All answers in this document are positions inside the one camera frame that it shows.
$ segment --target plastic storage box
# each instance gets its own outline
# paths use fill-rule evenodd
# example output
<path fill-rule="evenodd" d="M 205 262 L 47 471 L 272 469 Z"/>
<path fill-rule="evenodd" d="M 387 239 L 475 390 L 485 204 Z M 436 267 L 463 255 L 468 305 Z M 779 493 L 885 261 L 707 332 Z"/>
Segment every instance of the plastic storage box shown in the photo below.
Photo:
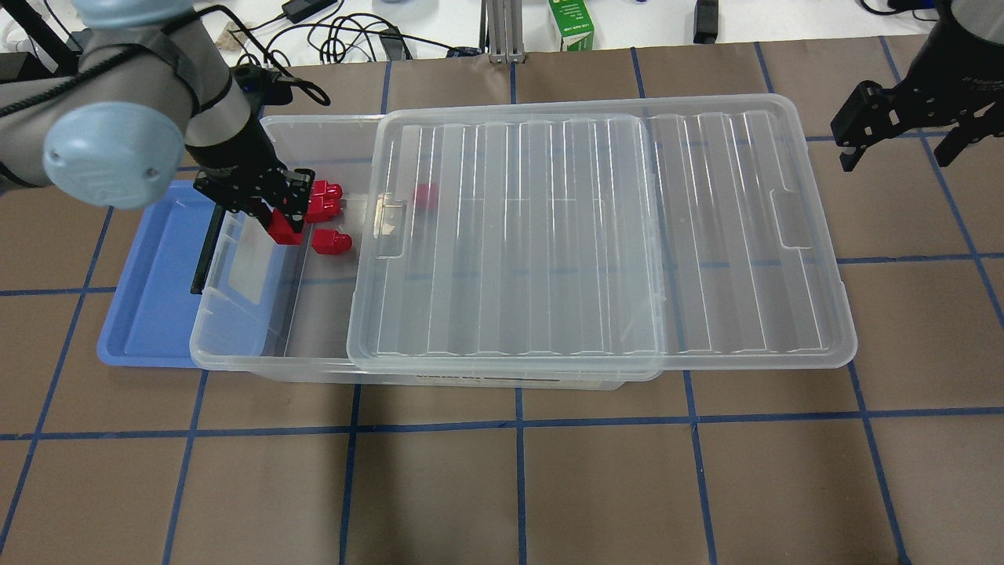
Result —
<path fill-rule="evenodd" d="M 356 246 L 277 246 L 229 217 L 192 334 L 205 368 L 610 389 L 667 369 L 835 367 L 856 349 L 781 96 L 264 123 L 287 165 L 342 185 L 333 224 Z"/>

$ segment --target green and white carton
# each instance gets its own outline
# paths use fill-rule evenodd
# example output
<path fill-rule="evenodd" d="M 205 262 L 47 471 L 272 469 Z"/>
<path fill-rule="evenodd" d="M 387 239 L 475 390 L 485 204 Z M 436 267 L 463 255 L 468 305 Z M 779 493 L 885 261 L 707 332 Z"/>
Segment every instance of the green and white carton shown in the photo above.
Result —
<path fill-rule="evenodd" d="M 554 36 L 562 51 L 592 50 L 596 28 L 592 25 L 585 0 L 548 0 Z"/>

